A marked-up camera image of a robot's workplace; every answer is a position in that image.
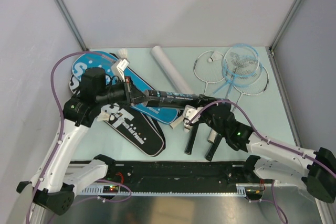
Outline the black shuttlecock tube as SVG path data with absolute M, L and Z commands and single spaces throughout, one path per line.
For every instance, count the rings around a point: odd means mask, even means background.
M 158 90 L 145 90 L 150 99 L 147 107 L 183 109 L 186 105 L 198 108 L 199 96 Z

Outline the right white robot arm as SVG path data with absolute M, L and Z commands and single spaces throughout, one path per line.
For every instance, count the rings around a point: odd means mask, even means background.
M 201 108 L 199 120 L 233 150 L 265 156 L 292 168 L 301 175 L 300 182 L 312 196 L 326 203 L 335 202 L 335 155 L 329 149 L 305 149 L 263 135 L 252 122 L 244 124 L 235 119 L 229 100 L 200 95 L 197 105 Z

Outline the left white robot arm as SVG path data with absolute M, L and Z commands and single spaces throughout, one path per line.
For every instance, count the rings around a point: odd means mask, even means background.
M 105 155 L 97 155 L 73 178 L 66 177 L 66 170 L 82 138 L 102 117 L 105 105 L 132 106 L 141 103 L 143 90 L 131 75 L 120 80 L 108 77 L 99 67 L 88 68 L 81 76 L 73 96 L 60 109 L 60 124 L 42 166 L 30 181 L 20 182 L 17 192 L 31 185 L 32 202 L 56 215 L 65 214 L 75 197 L 92 183 L 106 182 L 116 177 L 115 161 Z

